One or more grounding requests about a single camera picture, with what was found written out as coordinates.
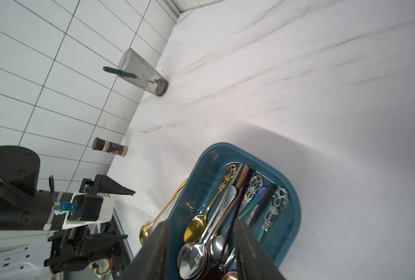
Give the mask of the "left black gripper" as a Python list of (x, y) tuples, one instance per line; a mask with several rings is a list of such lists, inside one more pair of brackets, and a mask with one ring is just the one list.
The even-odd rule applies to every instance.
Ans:
[[(53, 204), (71, 194), (55, 190), (38, 190), (41, 160), (31, 149), (0, 146), (0, 231), (60, 231), (64, 215), (55, 215)], [(126, 188), (107, 175), (96, 175), (94, 180), (84, 178), (79, 193), (117, 194), (133, 196), (136, 192)], [(81, 271), (91, 263), (110, 260), (115, 247), (126, 234), (82, 233), (70, 238), (67, 232), (55, 232), (51, 255), (44, 266), (56, 274)]]

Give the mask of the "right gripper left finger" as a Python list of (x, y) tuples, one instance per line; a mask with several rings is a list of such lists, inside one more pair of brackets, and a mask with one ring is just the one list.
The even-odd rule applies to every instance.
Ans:
[(119, 280), (166, 280), (170, 241), (171, 225), (165, 220), (157, 225)]

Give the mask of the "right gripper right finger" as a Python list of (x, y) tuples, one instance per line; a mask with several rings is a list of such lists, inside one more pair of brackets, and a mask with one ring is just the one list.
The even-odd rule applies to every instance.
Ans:
[(235, 221), (234, 236), (239, 280), (285, 280), (244, 221)]

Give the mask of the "long gold spoon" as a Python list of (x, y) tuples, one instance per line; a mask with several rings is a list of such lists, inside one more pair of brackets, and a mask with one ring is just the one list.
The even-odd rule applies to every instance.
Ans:
[(188, 178), (186, 178), (181, 185), (178, 187), (177, 191), (173, 194), (173, 196), (170, 198), (168, 203), (165, 204), (165, 206), (162, 208), (162, 210), (158, 213), (158, 215), (154, 218), (152, 222), (150, 222), (148, 225), (143, 225), (139, 232), (139, 240), (141, 245), (144, 245), (147, 239), (149, 238), (149, 235), (151, 233), (151, 228), (154, 226), (154, 224), (157, 223), (157, 221), (160, 219), (160, 217), (163, 215), (163, 213), (167, 210), (167, 208), (176, 200), (176, 198), (180, 195), (180, 193), (183, 191), (184, 187), (186, 186), (186, 183), (188, 181)]

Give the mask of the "purple bowl dark spoon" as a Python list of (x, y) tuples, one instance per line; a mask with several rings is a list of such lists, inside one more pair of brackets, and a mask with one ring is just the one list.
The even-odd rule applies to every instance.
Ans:
[(227, 249), (228, 246), (228, 239), (230, 238), (231, 232), (234, 227), (235, 220), (237, 219), (238, 213), (241, 208), (242, 200), (245, 197), (246, 189), (249, 180), (251, 179), (254, 171), (252, 169), (249, 170), (249, 173), (247, 175), (247, 179), (245, 181), (245, 185), (243, 186), (242, 193), (240, 195), (239, 201), (234, 205), (235, 210), (232, 216), (230, 228), (227, 231), (226, 235), (216, 235), (214, 239), (212, 240), (212, 243), (209, 247), (209, 253), (210, 253), (210, 263), (207, 267), (206, 272), (202, 275), (200, 280), (207, 280), (209, 278), (216, 278), (216, 276), (212, 276), (212, 274), (218, 274), (220, 269), (220, 264), (222, 263), (223, 255)]

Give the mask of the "copper spoon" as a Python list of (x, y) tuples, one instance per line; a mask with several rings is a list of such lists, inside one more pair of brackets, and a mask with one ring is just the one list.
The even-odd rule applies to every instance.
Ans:
[(212, 240), (214, 239), (216, 233), (218, 232), (218, 230), (220, 229), (220, 226), (222, 225), (222, 223), (226, 220), (226, 218), (228, 217), (229, 213), (231, 212), (231, 210), (233, 209), (234, 205), (239, 201), (240, 195), (242, 193), (242, 189), (243, 186), (245, 185), (245, 181), (247, 179), (247, 175), (249, 173), (249, 169), (250, 167), (248, 165), (246, 165), (244, 167), (244, 171), (242, 172), (241, 177), (238, 180), (237, 183), (237, 187), (238, 187), (238, 191), (237, 191), (237, 195), (234, 198), (234, 200), (232, 201), (232, 203), (230, 204), (230, 206), (224, 211), (224, 213), (222, 215), (220, 215), (219, 221), (216, 224), (216, 226), (214, 227), (213, 233), (211, 233), (209, 235), (209, 238), (207, 239), (207, 243), (205, 245), (205, 249), (204, 249), (204, 253), (205, 253), (205, 259), (204, 262), (202, 263), (202, 265), (200, 266), (200, 271), (197, 273), (197, 275), (193, 278), (194, 280), (199, 280), (201, 279), (202, 275), (206, 272), (207, 267), (210, 263), (210, 253), (209, 253), (209, 247), (210, 244), (212, 243)]

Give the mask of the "short gold spoon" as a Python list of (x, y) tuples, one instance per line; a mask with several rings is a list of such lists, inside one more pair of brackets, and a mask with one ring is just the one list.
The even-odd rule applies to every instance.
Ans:
[(209, 206), (206, 208), (206, 210), (195, 216), (187, 226), (185, 233), (184, 233), (184, 242), (186, 244), (194, 243), (198, 241), (202, 235), (205, 233), (205, 230), (207, 228), (207, 216), (208, 213), (213, 206), (214, 202), (216, 201), (217, 197), (221, 194), (221, 192), (228, 186), (230, 181), (235, 177), (237, 173), (237, 165), (235, 163), (231, 164), (227, 168), (227, 173), (224, 176), (215, 196), (211, 200)]

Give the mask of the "blue teal iridescent spoon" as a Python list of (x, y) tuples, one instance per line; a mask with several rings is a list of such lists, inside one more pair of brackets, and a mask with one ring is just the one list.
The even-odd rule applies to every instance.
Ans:
[[(252, 209), (260, 202), (260, 200), (263, 198), (267, 187), (262, 187), (255, 195), (255, 197), (249, 202), (249, 204), (246, 206), (246, 208), (238, 215), (238, 219), (242, 219), (244, 216), (246, 216)], [(219, 233), (221, 235), (227, 233), (227, 231), (230, 228), (230, 222), (231, 219), (229, 219), (228, 222), (226, 222), (225, 225), (222, 225), (219, 229)]]

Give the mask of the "purple iridescent spoon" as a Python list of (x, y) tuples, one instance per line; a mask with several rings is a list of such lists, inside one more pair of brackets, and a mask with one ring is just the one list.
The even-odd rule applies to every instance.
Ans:
[(261, 226), (262, 230), (258, 236), (258, 242), (261, 242), (265, 238), (266, 234), (277, 220), (280, 211), (285, 209), (289, 204), (290, 199), (287, 189), (285, 187), (276, 186), (275, 193), (272, 195), (270, 201), (265, 206), (264, 211), (259, 216), (260, 218), (263, 215), (264, 220)]

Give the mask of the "teal plastic storage box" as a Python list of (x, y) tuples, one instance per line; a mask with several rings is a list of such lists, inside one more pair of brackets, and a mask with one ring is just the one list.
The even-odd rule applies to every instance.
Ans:
[(235, 199), (240, 194), (240, 174), (244, 166), (249, 166), (255, 173), (255, 187), (276, 188), (252, 230), (275, 266), (281, 265), (300, 228), (298, 195), (278, 170), (230, 143), (220, 142), (201, 154), (169, 214), (168, 280), (180, 279), (177, 256), (185, 244), (185, 231), (194, 217), (205, 215), (207, 223), (214, 224), (219, 219), (218, 214), (225, 213), (227, 218), (219, 232), (227, 233), (236, 208)]

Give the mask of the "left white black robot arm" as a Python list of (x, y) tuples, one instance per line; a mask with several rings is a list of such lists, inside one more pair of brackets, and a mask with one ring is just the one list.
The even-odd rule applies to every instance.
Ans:
[(113, 195), (132, 196), (106, 175), (85, 178), (77, 192), (38, 189), (41, 160), (31, 149), (0, 146), (0, 231), (52, 232), (40, 242), (10, 246), (0, 252), (0, 280), (28, 280), (46, 275), (93, 270), (97, 278), (116, 278), (129, 264), (127, 236), (115, 223)]

